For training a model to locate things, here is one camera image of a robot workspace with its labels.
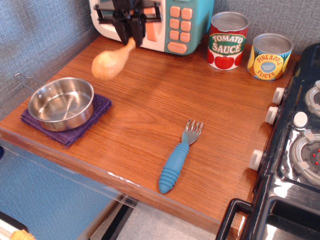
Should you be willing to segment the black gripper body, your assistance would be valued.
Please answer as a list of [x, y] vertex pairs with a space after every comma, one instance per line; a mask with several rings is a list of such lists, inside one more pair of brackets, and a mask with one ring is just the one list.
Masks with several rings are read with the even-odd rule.
[[126, 22], [140, 19], [143, 23], [161, 22], [159, 1], [153, 0], [107, 0], [94, 5], [100, 24], [114, 21]]

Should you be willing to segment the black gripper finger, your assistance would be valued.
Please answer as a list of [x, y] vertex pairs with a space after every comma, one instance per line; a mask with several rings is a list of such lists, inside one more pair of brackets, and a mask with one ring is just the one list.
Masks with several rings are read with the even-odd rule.
[[146, 27], [143, 20], [139, 17], [134, 17], [131, 19], [131, 31], [132, 36], [135, 40], [136, 46], [140, 47], [143, 44], [143, 39], [146, 34]]
[[127, 23], [126, 20], [119, 19], [117, 17], [113, 17], [112, 24], [121, 40], [121, 42], [124, 45], [127, 45], [130, 38], [130, 33], [127, 29]]

